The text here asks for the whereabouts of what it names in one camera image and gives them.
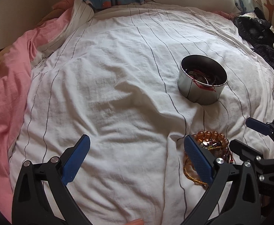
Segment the pile of clothes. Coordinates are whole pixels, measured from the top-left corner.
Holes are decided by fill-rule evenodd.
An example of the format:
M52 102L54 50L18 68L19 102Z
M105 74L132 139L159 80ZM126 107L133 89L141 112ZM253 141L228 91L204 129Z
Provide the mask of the pile of clothes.
M256 8L254 13L235 17L233 23L239 35L253 46L253 51L274 69L274 33L262 11Z

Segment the gold beaded bracelet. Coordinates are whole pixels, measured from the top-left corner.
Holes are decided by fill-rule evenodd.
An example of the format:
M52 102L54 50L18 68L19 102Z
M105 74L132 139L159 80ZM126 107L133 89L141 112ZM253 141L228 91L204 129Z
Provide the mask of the gold beaded bracelet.
M197 134L193 134L192 137L198 143L198 145L202 148L208 149L215 158L222 158L227 163L233 163L233 156L229 149L229 140L225 138L224 134L219 134L217 131L199 131ZM208 185L201 180L195 179L190 174L188 174L186 170L186 166L192 166L194 171L194 165L192 164L191 160L189 159L188 155L185 153L186 160L183 166L183 172L185 176L192 180L194 183L198 183L200 185Z

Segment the gold chain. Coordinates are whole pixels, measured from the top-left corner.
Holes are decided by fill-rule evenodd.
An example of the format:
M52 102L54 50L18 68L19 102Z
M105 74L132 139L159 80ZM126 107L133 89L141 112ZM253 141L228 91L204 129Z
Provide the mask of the gold chain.
M198 183L198 184L208 185L208 184L205 183L205 182L202 182L202 181L200 181L200 180L198 180L198 179L195 179L195 178L191 177L191 176L187 173L186 164L187 164L187 160L185 160L185 162L184 162L183 172L184 172L185 176L186 176L188 179L190 179L190 180L192 180L193 182Z

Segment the bed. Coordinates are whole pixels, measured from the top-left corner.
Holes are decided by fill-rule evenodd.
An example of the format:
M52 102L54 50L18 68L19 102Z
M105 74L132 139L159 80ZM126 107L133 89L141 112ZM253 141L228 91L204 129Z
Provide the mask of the bed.
M47 162L82 134L90 137L91 149L67 187L93 224L137 218L180 224L205 192L183 173L188 134L218 131L274 158L271 139L245 126L248 117L274 119L274 70L220 15L156 2L94 13L74 0L58 19L19 38L10 56L24 46L28 53L15 64L13 77L7 73L5 81L0 75L0 89L12 80L17 90L10 96L18 96L11 101L18 109L9 118L13 131L6 135L9 162L1 167L9 174L3 184L8 203L7 184L13 191L25 160ZM180 61L191 54L213 58L228 74L212 105L192 103L178 90ZM10 69L4 65L0 72ZM234 161L241 163L238 156ZM9 207L0 209L9 217Z

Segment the round metal container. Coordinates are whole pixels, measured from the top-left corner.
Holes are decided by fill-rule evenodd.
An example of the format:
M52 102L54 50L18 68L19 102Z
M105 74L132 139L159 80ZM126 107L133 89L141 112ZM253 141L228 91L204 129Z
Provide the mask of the round metal container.
M217 79L216 84L209 84L206 77L202 77L205 83L196 80L191 73L200 71L202 75L208 75ZM188 100L201 105L210 105L216 102L227 82L227 73L215 60L201 56L189 55L181 60L178 74L178 89Z

